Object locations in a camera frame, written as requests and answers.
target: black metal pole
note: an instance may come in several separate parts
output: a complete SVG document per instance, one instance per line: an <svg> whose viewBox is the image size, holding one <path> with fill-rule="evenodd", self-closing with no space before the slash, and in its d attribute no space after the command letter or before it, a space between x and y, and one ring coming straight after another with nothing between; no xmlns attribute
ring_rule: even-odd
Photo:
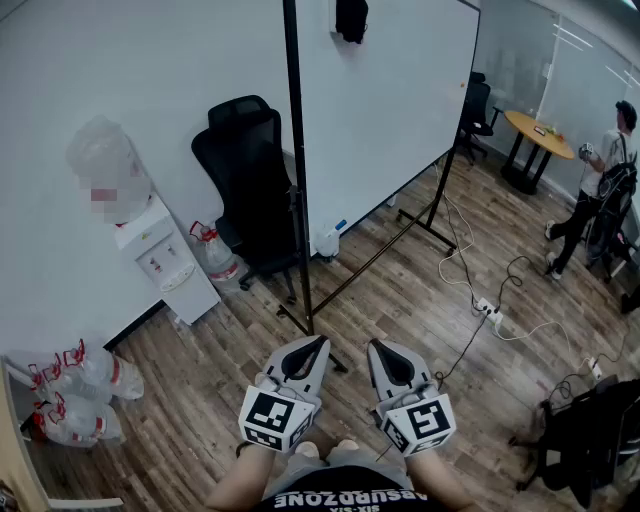
<svg viewBox="0 0 640 512"><path fill-rule="evenodd" d="M295 0L282 0L284 14L284 36L287 48L287 72L289 75L289 101L291 103L291 125L296 161L296 215L300 239L298 266L302 281L302 300L307 318L307 333L314 334L311 284L309 282L309 223L307 219L307 177L304 163L304 130L302 125L302 91L300 89L300 62L298 56L298 24Z"/></svg>
<svg viewBox="0 0 640 512"><path fill-rule="evenodd" d="M436 215L436 211L438 210L438 205L440 204L440 198L442 197L442 194L444 192L444 186L447 183L447 178L449 177L449 171L451 170L451 164L453 163L453 157L456 154L456 146L458 144L458 135L460 133L460 127L458 127L458 130L456 131L456 136L453 139L453 146L451 147L451 149L449 150L449 153L447 154L447 161L444 164L444 169L442 170L442 176L440 177L440 183L438 184L438 190L436 191L436 197L433 200L433 202L435 203L435 207L431 208L431 211L429 212L429 218L427 219L427 229L429 231L431 231L431 224L433 223L433 218Z"/></svg>

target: black table leg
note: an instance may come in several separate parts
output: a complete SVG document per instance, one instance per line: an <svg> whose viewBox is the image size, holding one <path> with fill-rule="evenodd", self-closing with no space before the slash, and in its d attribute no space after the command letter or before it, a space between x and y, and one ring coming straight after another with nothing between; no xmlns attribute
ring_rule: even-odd
<svg viewBox="0 0 640 512"><path fill-rule="evenodd" d="M525 165L524 169L522 169L522 174L520 179L522 180L523 183L527 178L527 174L529 174L529 169L531 169L531 166L533 165L533 161L536 159L536 155L538 154L539 149L540 149L540 146L538 146L537 144L533 146L533 149L531 150L531 154L529 155L529 160L527 160L527 165Z"/></svg>
<svg viewBox="0 0 640 512"><path fill-rule="evenodd" d="M547 151L542 157L542 162L540 162L540 165L538 166L538 171L536 172L536 175L533 177L533 179L529 183L529 192L527 192L528 194L533 195L536 193L536 185L540 181L540 176L542 176L542 173L544 172L545 167L547 167L547 164L549 163L550 158L551 158L551 151Z"/></svg>
<svg viewBox="0 0 640 512"><path fill-rule="evenodd" d="M522 143L522 139L524 135L522 132L518 132L518 136L516 137L516 141L513 143L513 147L511 148L511 153L509 153L509 158L507 162L502 167L502 175L507 176L511 173L511 167L513 166L513 162L516 159L516 155L518 154L518 149L520 149L520 144Z"/></svg>

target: black office chair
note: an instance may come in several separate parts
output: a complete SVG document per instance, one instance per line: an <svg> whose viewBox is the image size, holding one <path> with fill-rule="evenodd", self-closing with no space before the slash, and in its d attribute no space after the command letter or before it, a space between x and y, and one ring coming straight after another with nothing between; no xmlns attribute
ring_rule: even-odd
<svg viewBox="0 0 640 512"><path fill-rule="evenodd" d="M474 143L471 138L477 139L478 135L490 137L493 135L493 125L496 124L498 114L502 112L499 108L493 107L494 114L491 124L487 124L486 109L491 87L484 83L485 76L482 73L472 72L469 78L469 86L467 87L467 95L462 108L462 116L460 117L460 129L464 132L464 136L460 137L457 144L467 150L469 163L475 162L473 150L476 149L487 157L487 151Z"/></svg>
<svg viewBox="0 0 640 512"><path fill-rule="evenodd" d="M240 287L248 290L256 274L283 272L288 302L295 304L288 269L298 257L280 114L259 96L245 96L213 107L208 117L209 128L196 135L191 149L224 202L216 228L250 267Z"/></svg>
<svg viewBox="0 0 640 512"><path fill-rule="evenodd" d="M533 475L516 489L524 491L541 477L553 491L569 487L578 503L589 508L592 491L609 485L617 466L640 452L640 379L604 379L555 414L548 401L541 406L543 436L535 443L515 437L509 441L538 452ZM548 451L560 452L560 462L548 466Z"/></svg>

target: glass wall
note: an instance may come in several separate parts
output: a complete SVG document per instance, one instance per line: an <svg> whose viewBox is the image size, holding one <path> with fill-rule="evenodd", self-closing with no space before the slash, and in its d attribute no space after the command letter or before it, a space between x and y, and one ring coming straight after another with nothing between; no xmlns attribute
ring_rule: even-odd
<svg viewBox="0 0 640 512"><path fill-rule="evenodd" d="M482 0L473 70L484 73L491 86L488 121L494 104L536 117L553 59L554 23L558 14L528 0ZM500 116L486 142L508 154L516 135ZM525 158L528 150L523 144Z"/></svg>
<svg viewBox="0 0 640 512"><path fill-rule="evenodd" d="M565 18L559 26L550 24L545 30L557 39L557 48L540 122L554 126L576 153L585 142L597 148L603 134L616 127L616 102L633 91L638 95L631 85L631 63ZM637 96L631 102L640 106ZM578 158L554 157L545 176L577 197L583 170L584 162Z"/></svg>

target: sneaker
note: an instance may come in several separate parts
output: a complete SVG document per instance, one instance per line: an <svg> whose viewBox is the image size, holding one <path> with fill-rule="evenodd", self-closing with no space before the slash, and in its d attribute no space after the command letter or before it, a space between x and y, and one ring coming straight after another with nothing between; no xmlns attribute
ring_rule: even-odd
<svg viewBox="0 0 640 512"><path fill-rule="evenodd" d="M300 443L296 447L296 453L300 455L304 455L305 457L309 457L310 459L320 458L320 452L318 451L318 447L315 445L315 443L312 443L311 441L304 441Z"/></svg>
<svg viewBox="0 0 640 512"><path fill-rule="evenodd" d="M556 221L555 220L549 220L547 221L547 227L544 230L544 236L547 240L551 241L551 228L555 225Z"/></svg>
<svg viewBox="0 0 640 512"><path fill-rule="evenodd" d="M553 265L556 262L556 255L553 252L550 252L549 254L547 254L546 256L546 260L547 260L547 274L549 274L551 277L553 277L556 281L558 281L561 277L562 274L558 273L555 271L555 269L553 268Z"/></svg>
<svg viewBox="0 0 640 512"><path fill-rule="evenodd" d="M358 443L356 443L355 441L352 441L351 439L343 439L342 441L340 441L340 443L338 443L338 446L336 446L336 448L338 448L339 450L359 450L360 447L358 446Z"/></svg>

